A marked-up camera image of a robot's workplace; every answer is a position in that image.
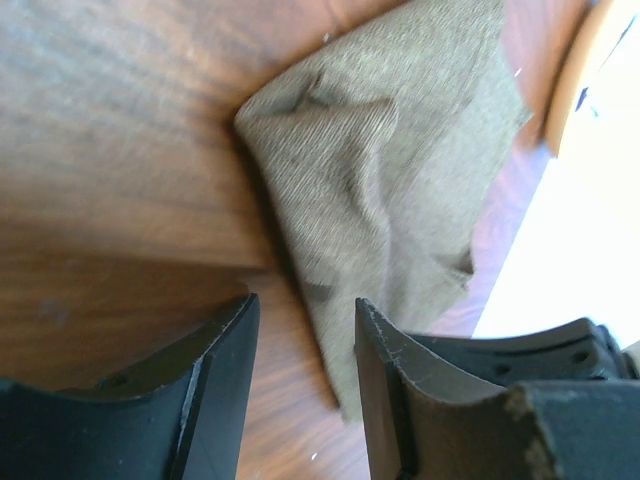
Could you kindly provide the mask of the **brown cloth napkin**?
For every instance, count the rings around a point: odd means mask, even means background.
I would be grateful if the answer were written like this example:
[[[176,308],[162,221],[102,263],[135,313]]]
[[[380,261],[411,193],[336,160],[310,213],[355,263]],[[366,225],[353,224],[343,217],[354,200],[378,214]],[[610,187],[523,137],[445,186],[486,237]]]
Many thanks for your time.
[[[527,123],[499,1],[409,1],[299,61],[234,127],[259,167],[343,418],[354,302],[427,330],[461,300],[485,198]]]

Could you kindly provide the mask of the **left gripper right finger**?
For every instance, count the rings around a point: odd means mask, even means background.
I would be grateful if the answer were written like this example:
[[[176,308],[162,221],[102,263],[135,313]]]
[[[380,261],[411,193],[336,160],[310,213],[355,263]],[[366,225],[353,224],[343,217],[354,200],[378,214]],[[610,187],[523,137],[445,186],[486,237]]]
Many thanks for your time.
[[[375,479],[635,479],[639,370],[587,318],[463,339],[398,330],[355,305]]]

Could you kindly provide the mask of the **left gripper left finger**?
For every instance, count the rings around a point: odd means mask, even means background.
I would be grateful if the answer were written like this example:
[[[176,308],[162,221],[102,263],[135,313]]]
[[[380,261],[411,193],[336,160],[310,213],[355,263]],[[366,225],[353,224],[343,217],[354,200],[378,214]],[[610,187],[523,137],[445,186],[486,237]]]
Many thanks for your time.
[[[2,379],[2,478],[235,478],[259,322],[250,294],[92,389]]]

